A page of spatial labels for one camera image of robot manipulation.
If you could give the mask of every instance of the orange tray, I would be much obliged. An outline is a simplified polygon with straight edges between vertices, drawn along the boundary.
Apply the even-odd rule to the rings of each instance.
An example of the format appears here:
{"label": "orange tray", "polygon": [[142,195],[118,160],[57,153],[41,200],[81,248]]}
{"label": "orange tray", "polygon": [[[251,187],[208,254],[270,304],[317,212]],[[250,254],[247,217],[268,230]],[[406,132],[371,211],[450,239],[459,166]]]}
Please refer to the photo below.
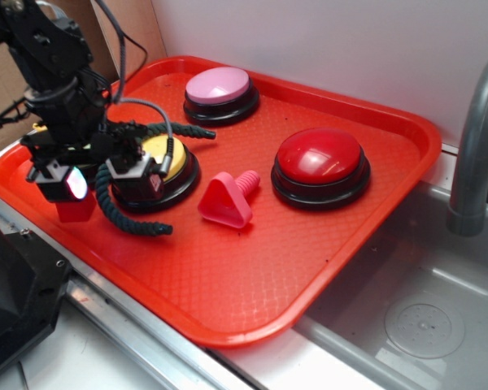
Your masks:
{"label": "orange tray", "polygon": [[[221,64],[166,58],[144,68],[126,94],[159,104],[187,123],[186,82]],[[403,200],[441,150],[437,129],[419,116],[249,72],[260,92],[248,119],[215,128],[214,141],[181,138],[197,156],[202,179],[170,210],[132,215],[174,227],[171,236],[130,236],[98,207],[87,223],[60,223],[53,204],[25,181],[28,151],[0,158],[0,197],[146,308],[200,345],[233,347],[290,327]],[[161,122],[145,106],[112,107],[113,120]],[[367,192],[338,210],[302,211],[281,203],[270,172],[280,144],[304,128],[333,126],[352,135],[372,166]],[[203,219],[197,204],[220,171],[260,174],[248,198],[254,217],[236,230]]]}

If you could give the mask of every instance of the white wall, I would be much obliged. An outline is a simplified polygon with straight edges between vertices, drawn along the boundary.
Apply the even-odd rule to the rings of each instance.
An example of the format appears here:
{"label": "white wall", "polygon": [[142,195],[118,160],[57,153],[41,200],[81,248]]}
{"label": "white wall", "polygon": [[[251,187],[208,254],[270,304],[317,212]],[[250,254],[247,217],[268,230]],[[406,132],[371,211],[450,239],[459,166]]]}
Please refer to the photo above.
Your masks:
{"label": "white wall", "polygon": [[396,107],[458,145],[488,61],[488,0],[152,0],[188,54]]}

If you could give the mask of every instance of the red button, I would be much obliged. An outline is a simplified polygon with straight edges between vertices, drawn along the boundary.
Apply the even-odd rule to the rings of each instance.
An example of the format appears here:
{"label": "red button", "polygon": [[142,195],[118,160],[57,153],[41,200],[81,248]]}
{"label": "red button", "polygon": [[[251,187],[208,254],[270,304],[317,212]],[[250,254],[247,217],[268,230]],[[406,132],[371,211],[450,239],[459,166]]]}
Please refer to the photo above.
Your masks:
{"label": "red button", "polygon": [[282,172],[304,184],[328,184],[358,167],[360,147],[348,132],[337,128],[309,128],[287,138],[278,150]]}

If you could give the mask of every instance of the yellow button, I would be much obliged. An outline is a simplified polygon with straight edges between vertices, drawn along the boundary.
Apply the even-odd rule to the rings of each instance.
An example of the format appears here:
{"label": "yellow button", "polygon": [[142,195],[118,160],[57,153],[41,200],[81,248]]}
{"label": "yellow button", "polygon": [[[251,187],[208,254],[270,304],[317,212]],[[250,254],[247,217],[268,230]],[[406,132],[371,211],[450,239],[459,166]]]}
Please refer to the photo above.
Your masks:
{"label": "yellow button", "polygon": [[[153,136],[142,143],[143,150],[150,153],[155,161],[160,164],[163,162],[163,157],[166,154],[166,144],[168,135]],[[173,159],[170,166],[170,172],[164,178],[164,181],[168,181],[173,178],[186,163],[186,151],[185,147],[175,137],[173,138]]]}

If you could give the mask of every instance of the sink drain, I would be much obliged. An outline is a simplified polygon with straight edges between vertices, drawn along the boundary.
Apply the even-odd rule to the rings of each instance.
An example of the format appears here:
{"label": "sink drain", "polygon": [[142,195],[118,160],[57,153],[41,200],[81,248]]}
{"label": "sink drain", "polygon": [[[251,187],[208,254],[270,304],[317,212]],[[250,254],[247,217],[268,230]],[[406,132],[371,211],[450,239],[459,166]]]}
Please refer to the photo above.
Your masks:
{"label": "sink drain", "polygon": [[441,298],[424,293],[396,301],[385,316],[385,329],[398,348],[417,358],[442,358],[464,339],[459,312]]}

